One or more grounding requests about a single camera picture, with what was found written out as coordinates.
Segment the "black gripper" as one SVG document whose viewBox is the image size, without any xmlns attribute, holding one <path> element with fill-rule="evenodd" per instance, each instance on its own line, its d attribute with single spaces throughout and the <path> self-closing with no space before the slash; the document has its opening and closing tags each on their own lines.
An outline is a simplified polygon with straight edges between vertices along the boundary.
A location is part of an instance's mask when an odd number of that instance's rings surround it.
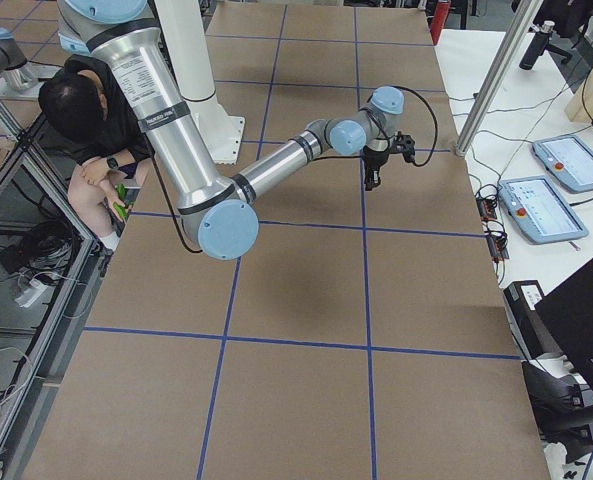
<svg viewBox="0 0 593 480">
<path fill-rule="evenodd" d="M 366 191 L 372 191 L 381 185 L 380 169 L 394 154 L 402 155 L 406 163 L 413 164 L 416 158 L 414 139 L 410 135 L 397 132 L 387 140 L 374 140 L 363 148 Z"/>
</svg>

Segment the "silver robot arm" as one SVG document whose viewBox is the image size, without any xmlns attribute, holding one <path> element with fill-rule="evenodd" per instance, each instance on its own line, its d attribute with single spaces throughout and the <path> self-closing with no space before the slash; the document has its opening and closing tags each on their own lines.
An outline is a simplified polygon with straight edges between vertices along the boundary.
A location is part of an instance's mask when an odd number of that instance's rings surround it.
<svg viewBox="0 0 593 480">
<path fill-rule="evenodd" d="M 198 3 L 62 1 L 58 9 L 62 46 L 110 68 L 176 186 L 187 237 L 213 258 L 245 254 L 259 230 L 255 200 L 328 150 L 359 157 L 370 189 L 391 155 L 415 158 L 398 129 L 403 92 L 382 86 L 354 116 L 313 121 L 275 152 L 223 176 L 216 165 L 236 159 L 244 121 L 217 100 Z"/>
</svg>

